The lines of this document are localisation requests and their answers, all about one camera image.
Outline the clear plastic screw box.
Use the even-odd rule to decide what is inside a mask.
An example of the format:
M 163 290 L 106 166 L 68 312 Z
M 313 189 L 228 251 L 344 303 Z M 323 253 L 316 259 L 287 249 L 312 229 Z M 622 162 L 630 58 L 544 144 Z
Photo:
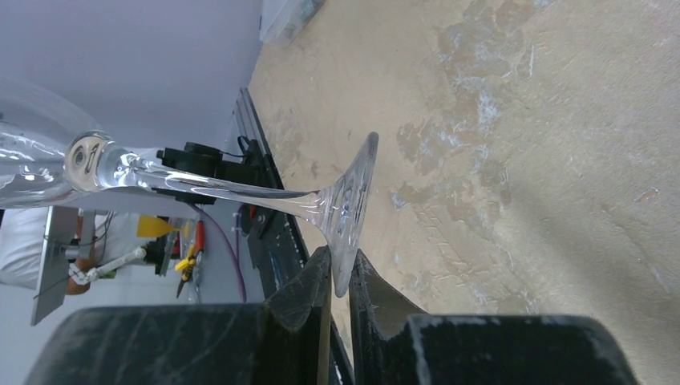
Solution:
M 326 3 L 325 0 L 264 0 L 260 40 L 288 46 Z

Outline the clear champagne flute with label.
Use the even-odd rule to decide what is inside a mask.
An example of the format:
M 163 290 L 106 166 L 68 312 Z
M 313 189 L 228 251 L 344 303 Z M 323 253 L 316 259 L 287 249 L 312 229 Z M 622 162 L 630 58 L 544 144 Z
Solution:
M 1 206 L 59 205 L 114 188 L 165 190 L 257 205 L 317 227 L 330 250 L 337 297 L 346 295 L 378 153 L 371 132 L 333 185 L 310 192 L 257 187 L 180 171 L 118 144 L 87 113 L 22 80 L 1 81 Z

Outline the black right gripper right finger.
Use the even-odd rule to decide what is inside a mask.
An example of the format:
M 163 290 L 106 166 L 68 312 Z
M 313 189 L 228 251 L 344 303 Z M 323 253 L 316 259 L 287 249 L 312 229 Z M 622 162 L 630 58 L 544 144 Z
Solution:
M 573 315 L 429 314 L 359 253 L 350 281 L 358 384 L 634 384 L 617 341 Z

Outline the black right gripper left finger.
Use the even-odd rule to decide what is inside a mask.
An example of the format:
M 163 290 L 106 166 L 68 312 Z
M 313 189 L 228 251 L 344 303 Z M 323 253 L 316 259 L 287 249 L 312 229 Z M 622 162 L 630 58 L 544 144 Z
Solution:
M 260 303 L 78 310 L 29 384 L 326 384 L 330 251 Z

